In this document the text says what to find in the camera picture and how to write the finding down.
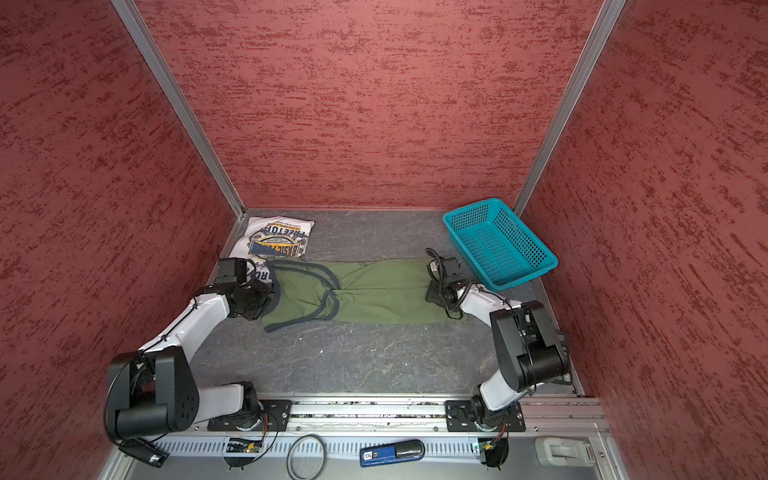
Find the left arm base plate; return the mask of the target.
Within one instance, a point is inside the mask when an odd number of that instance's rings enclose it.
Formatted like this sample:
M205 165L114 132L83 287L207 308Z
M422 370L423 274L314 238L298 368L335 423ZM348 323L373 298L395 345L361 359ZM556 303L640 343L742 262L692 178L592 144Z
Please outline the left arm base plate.
M283 432L287 429L293 402L287 399L261 400L259 413L242 412L208 421L213 432Z

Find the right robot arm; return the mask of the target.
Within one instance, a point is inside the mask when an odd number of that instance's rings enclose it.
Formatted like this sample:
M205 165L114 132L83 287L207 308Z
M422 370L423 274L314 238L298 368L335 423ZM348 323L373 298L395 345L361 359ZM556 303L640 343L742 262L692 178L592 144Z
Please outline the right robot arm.
M430 282L426 300L449 314L473 316L492 331L497 370L471 399L445 404L450 431L522 431L520 401L544 384L569 381L566 336L542 303L510 300L480 284L445 277Z

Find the white tank top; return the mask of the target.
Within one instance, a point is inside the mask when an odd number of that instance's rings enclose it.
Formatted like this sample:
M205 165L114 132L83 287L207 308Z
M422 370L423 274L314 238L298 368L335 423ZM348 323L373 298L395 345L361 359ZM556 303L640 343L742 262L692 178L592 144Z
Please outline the white tank top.
M248 260L248 273L270 283L266 263L273 259L302 257L314 225L314 221L285 216L252 217L230 256Z

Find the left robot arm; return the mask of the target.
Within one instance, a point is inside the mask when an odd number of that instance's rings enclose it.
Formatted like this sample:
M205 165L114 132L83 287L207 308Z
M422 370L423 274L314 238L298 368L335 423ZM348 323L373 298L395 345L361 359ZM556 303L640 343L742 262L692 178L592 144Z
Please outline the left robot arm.
M250 382L201 388L190 362L222 322L257 320L269 309L272 288L259 280L209 285L160 334L108 368L104 428L115 442L184 431L210 420L239 430L263 424L263 407Z

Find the green tank top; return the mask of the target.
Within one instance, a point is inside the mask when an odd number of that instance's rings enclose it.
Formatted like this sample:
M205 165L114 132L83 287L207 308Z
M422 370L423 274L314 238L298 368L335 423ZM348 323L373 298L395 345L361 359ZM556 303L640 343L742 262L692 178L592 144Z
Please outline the green tank top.
M461 320L427 300L427 259L266 263L274 302L261 318L267 333L311 321L428 325Z

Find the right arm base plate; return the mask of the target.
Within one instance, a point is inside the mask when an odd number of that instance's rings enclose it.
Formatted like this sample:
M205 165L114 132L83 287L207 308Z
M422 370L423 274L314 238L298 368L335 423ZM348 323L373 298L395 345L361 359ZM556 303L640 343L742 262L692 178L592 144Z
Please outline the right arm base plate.
M498 411L488 410L479 396L470 400L449 400L444 404L449 432L518 433L526 430L519 403Z

